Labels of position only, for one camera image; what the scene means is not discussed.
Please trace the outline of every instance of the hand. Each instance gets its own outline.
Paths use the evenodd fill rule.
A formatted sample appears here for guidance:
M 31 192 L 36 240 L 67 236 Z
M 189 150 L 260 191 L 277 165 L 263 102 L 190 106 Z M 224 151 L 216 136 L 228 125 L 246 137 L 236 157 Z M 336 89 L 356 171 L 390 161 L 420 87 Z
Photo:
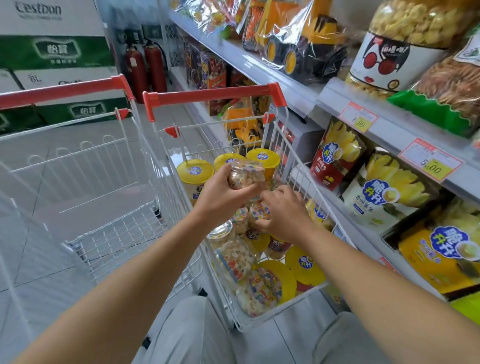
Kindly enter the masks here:
M 308 216 L 301 194 L 282 185 L 273 192 L 262 192 L 261 197 L 270 209 L 270 220 L 257 220 L 257 226 L 280 240 L 302 247 L 302 236 L 315 223 Z
M 206 183 L 192 213 L 200 216 L 213 230 L 231 218 L 235 212 L 251 198 L 258 196 L 266 188 L 266 183 L 254 183 L 240 190 L 232 190 L 227 178 L 230 163 L 226 163 Z

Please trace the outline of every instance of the silver jar lid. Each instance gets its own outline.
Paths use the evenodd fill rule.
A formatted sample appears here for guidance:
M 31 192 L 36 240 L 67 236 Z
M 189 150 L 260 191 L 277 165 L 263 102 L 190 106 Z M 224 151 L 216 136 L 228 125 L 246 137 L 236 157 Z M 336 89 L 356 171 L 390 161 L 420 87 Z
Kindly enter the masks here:
M 209 232 L 209 234 L 207 235 L 207 239 L 212 239 L 212 240 L 222 239 L 226 237 L 228 233 L 232 231 L 232 229 L 233 229 L 233 224 L 230 220 L 228 220 L 224 224 L 216 227 L 211 232 Z

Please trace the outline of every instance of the green and white box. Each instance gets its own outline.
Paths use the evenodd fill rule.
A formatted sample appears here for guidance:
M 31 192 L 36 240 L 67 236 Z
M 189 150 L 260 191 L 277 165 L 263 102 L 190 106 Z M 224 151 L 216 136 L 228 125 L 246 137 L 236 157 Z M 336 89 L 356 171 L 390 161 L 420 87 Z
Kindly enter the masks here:
M 21 88 L 10 72 L 0 70 L 0 94 L 4 92 L 19 91 Z M 0 110 L 0 134 L 21 132 L 44 125 L 33 106 Z
M 117 75 L 115 67 L 68 68 L 63 70 L 27 70 L 16 71 L 16 77 L 27 89 L 67 85 L 83 81 L 92 81 Z M 40 115 L 48 124 L 56 124 L 86 116 L 100 115 L 114 111 L 115 108 L 127 108 L 125 94 L 121 90 L 95 92 L 75 97 L 66 97 L 36 105 Z M 114 119 L 115 116 L 102 120 Z
M 92 0 L 2 0 L 0 68 L 106 67 L 114 60 Z

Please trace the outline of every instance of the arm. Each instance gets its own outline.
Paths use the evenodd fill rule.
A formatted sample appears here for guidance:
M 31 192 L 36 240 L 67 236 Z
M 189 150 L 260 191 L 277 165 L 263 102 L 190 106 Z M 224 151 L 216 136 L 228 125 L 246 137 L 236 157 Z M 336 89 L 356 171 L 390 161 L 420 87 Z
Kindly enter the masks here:
M 316 225 L 291 188 L 262 197 L 271 220 L 258 224 L 308 253 L 392 362 L 478 363 L 480 327 Z
M 131 363 L 200 242 L 264 189 L 231 190 L 229 172 L 222 167 L 184 220 L 62 314 L 16 363 Z

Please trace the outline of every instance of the forearm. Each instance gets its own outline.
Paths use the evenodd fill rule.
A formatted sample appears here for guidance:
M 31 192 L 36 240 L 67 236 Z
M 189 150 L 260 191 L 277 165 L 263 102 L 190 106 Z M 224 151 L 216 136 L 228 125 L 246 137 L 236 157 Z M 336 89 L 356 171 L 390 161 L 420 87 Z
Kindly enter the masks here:
M 399 363 L 469 363 L 480 329 L 422 288 L 313 224 L 308 253 L 383 351 Z
M 17 362 L 130 363 L 208 232 L 191 213 L 66 311 Z

